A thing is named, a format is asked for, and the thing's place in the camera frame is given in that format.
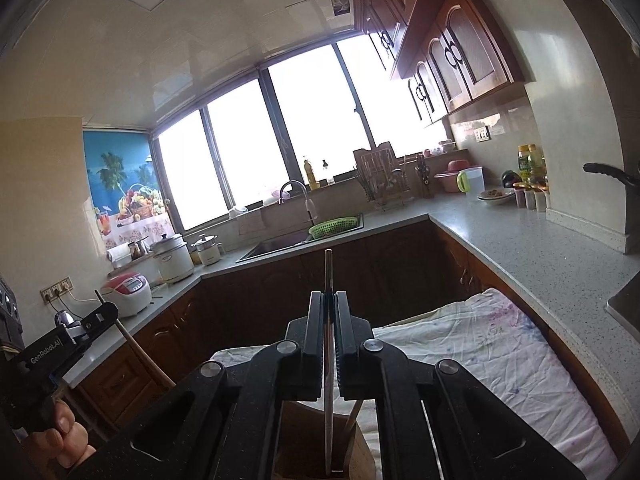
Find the person's left hand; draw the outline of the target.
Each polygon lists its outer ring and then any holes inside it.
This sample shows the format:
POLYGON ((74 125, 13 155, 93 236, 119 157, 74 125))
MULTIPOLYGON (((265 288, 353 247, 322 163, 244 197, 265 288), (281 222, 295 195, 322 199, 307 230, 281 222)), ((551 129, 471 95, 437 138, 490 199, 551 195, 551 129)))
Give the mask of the person's left hand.
POLYGON ((55 404, 53 427, 33 432, 22 441, 29 460, 46 479, 63 479, 96 452, 88 431, 61 400, 55 404))

